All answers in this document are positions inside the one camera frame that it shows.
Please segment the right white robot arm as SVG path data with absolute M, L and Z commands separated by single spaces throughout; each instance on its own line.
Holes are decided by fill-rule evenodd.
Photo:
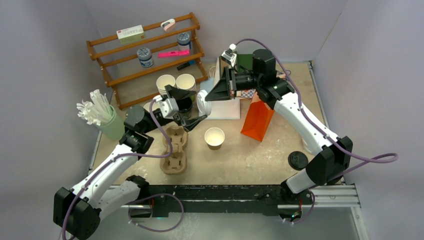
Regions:
M 294 203 L 302 191 L 328 183 L 349 167 L 353 142 L 326 128 L 302 104 L 288 81 L 277 76 L 276 59 L 270 50 L 253 52 L 252 70 L 236 73 L 232 66 L 225 67 L 205 100 L 226 101 L 235 97 L 237 91 L 250 89 L 297 130 L 314 156 L 304 169 L 281 183 L 280 196 L 284 202 Z

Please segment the orange paper bag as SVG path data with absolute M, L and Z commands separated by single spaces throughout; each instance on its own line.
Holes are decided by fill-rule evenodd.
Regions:
M 270 94 L 269 100 L 262 101 L 254 87 L 250 90 L 251 102 L 240 133 L 262 142 L 275 112 L 269 103 L 274 106 L 276 98 Z

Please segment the brown paper cup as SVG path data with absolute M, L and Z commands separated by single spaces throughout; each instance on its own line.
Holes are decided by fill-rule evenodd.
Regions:
M 146 111 L 148 111 L 148 112 L 150 112 L 150 106 L 152 105 L 152 110 L 154 111 L 154 110 L 156 110 L 156 109 L 158 109 L 159 108 L 159 105 L 156 103 L 156 102 L 147 102 L 147 103 L 145 103 L 144 104 L 144 106 L 143 106 L 143 108 L 146 110 Z
M 205 132 L 204 140 L 209 149 L 218 150 L 225 141 L 225 133 L 218 127 L 212 127 Z

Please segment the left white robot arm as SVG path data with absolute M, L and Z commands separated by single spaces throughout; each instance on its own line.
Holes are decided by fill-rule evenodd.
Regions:
M 70 189 L 60 188 L 54 195 L 53 221 L 61 227 L 62 240 L 86 240 L 99 227 L 101 221 L 121 206 L 135 202 L 146 203 L 149 184 L 144 178 L 133 175 L 118 188 L 110 190 L 115 180 L 142 158 L 165 159 L 177 149 L 163 126 L 175 122 L 189 132 L 212 112 L 207 92 L 165 86 L 165 94 L 156 95 L 150 102 L 146 121 L 141 127 L 130 125 L 112 153 L 79 183 Z M 197 96 L 199 117 L 183 119 L 177 102 Z

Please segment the white cup lid picked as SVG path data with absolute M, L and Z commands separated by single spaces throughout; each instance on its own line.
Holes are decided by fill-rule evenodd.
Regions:
M 199 116 L 209 116 L 212 113 L 212 106 L 209 101 L 206 101 L 208 92 L 204 89 L 200 90 L 196 95 L 196 105 Z

